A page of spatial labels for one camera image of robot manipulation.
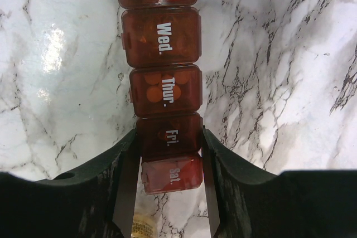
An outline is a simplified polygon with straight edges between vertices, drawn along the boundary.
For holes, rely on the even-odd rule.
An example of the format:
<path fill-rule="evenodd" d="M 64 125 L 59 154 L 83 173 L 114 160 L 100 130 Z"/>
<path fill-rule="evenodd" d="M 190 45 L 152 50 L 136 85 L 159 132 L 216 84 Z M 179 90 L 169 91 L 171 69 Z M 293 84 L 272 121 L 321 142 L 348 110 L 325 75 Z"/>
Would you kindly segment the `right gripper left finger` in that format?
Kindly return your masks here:
<path fill-rule="evenodd" d="M 136 132 L 54 179 L 1 173 L 2 237 L 130 237 L 139 155 Z"/>

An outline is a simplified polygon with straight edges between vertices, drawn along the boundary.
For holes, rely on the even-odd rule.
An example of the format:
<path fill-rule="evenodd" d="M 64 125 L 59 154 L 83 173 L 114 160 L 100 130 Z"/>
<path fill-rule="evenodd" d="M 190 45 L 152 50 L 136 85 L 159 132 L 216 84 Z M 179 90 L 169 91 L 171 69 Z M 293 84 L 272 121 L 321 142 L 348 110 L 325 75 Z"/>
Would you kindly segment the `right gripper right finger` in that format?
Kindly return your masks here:
<path fill-rule="evenodd" d="M 356 171 L 271 174 L 203 131 L 212 237 L 355 237 Z"/>

